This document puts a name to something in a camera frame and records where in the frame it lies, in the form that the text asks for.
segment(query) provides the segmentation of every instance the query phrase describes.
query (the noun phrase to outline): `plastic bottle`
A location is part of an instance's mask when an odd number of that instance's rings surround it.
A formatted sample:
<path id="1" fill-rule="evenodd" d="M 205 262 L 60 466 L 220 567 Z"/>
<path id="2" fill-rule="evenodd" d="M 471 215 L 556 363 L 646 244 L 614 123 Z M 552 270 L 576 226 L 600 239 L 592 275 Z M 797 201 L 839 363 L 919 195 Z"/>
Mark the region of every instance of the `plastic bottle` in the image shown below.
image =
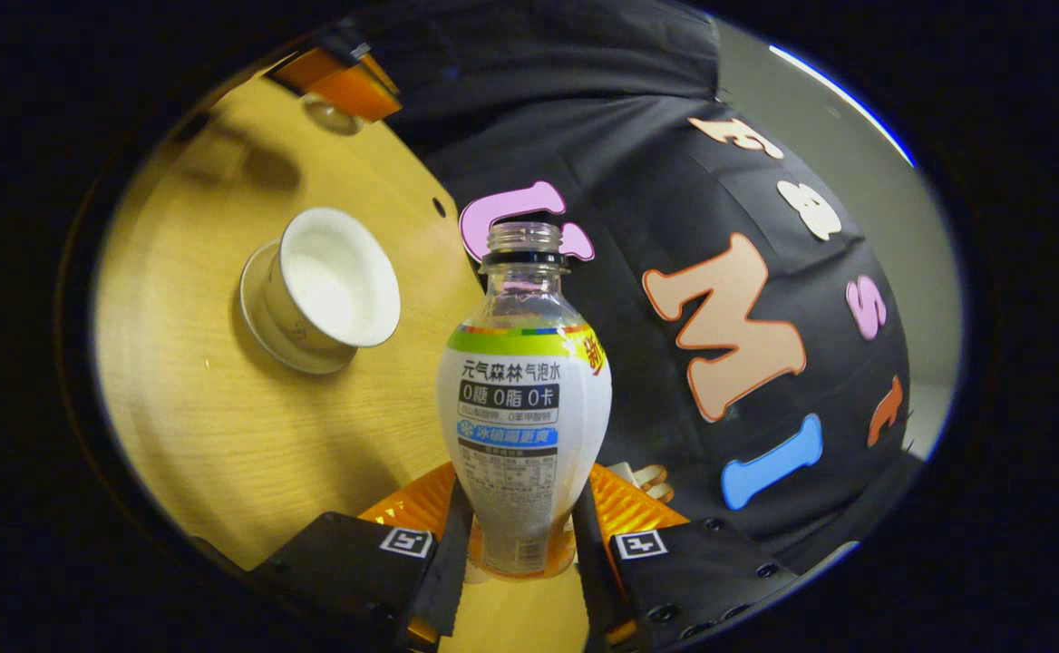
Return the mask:
<path id="1" fill-rule="evenodd" d="M 445 445 L 474 509 L 469 557 L 506 580 L 570 566 L 571 512 L 611 409 L 605 351 L 562 296 L 559 244 L 552 224 L 492 226 L 485 301 L 450 337 L 438 369 Z"/>

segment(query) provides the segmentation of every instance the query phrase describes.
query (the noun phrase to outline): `white teacup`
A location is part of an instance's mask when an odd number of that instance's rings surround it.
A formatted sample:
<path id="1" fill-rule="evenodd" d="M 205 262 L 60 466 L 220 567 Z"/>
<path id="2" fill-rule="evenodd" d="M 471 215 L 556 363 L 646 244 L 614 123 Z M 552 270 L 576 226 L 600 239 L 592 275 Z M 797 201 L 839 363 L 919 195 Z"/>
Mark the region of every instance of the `white teacup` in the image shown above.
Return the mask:
<path id="1" fill-rule="evenodd" d="M 356 350 L 388 340 L 400 322 L 393 265 L 351 215 L 311 207 L 244 268 L 239 301 L 261 346 L 311 375 L 343 368 Z"/>

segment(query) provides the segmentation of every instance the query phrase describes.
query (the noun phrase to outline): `light wood surface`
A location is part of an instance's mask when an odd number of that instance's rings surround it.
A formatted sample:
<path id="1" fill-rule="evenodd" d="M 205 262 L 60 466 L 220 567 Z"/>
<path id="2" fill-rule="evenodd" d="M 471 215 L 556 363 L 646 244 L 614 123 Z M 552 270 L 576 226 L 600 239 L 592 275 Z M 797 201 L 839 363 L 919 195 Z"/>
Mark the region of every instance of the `light wood surface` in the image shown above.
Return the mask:
<path id="1" fill-rule="evenodd" d="M 261 78 L 217 108 L 190 144 L 161 145 L 124 195 L 94 288 L 94 348 L 140 483 L 178 528 L 250 569 L 319 513 L 355 515 L 447 461 L 435 368 L 482 293 L 453 199 L 384 124 L 323 131 Z M 360 219 L 400 283 L 393 338 L 329 377 L 273 360 L 236 305 L 248 256 L 310 206 Z M 469 584 L 442 650 L 580 650 L 585 619 L 572 568 Z"/>

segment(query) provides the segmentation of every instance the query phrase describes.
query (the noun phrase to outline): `black cloth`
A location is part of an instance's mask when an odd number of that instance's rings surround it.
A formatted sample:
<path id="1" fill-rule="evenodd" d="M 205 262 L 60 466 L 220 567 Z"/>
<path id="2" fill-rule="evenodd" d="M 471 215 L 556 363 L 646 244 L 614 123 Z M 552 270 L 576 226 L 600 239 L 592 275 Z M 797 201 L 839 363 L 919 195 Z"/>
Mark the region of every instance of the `black cloth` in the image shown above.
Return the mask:
<path id="1" fill-rule="evenodd" d="M 625 460 L 634 470 L 665 465 L 671 508 L 692 520 L 724 518 L 774 552 L 806 546 L 808 536 L 819 542 L 823 526 L 907 455 L 904 331 L 873 249 L 836 195 L 772 133 L 715 99 L 717 34 L 710 19 L 652 1 L 406 6 L 411 11 L 385 4 L 358 22 L 401 90 L 405 108 L 388 120 L 390 127 L 459 206 L 548 181 L 567 211 L 543 219 L 582 226 L 595 247 L 593 260 L 571 265 L 563 286 L 598 333 L 614 375 L 598 461 Z M 784 158 L 717 143 L 688 117 L 743 120 Z M 818 191 L 842 230 L 821 247 L 779 197 L 778 181 Z M 807 367 L 775 377 L 728 417 L 707 422 L 688 388 L 687 364 L 724 351 L 675 343 L 703 301 L 688 302 L 682 319 L 666 322 L 641 277 L 702 264 L 728 251 L 736 233 L 769 270 L 750 319 L 793 323 Z M 873 278 L 889 311 L 873 342 L 861 338 L 845 301 L 846 285 L 858 276 Z M 904 393 L 898 421 L 866 447 L 873 413 L 894 376 Z M 720 489 L 724 465 L 773 450 L 812 413 L 823 422 L 820 461 L 730 509 Z M 845 530 L 847 539 L 860 532 Z M 791 550 L 819 561 L 840 544 Z"/>

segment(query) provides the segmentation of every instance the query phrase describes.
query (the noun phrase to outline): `bottle neck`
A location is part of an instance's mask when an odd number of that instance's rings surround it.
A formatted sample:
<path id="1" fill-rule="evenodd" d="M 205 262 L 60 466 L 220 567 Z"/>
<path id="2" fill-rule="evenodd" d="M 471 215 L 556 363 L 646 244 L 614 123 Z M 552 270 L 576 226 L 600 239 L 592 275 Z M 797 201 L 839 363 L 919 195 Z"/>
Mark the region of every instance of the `bottle neck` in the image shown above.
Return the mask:
<path id="1" fill-rule="evenodd" d="M 556 265 L 501 264 L 491 266 L 485 274 L 488 297 L 562 293 L 562 271 Z"/>

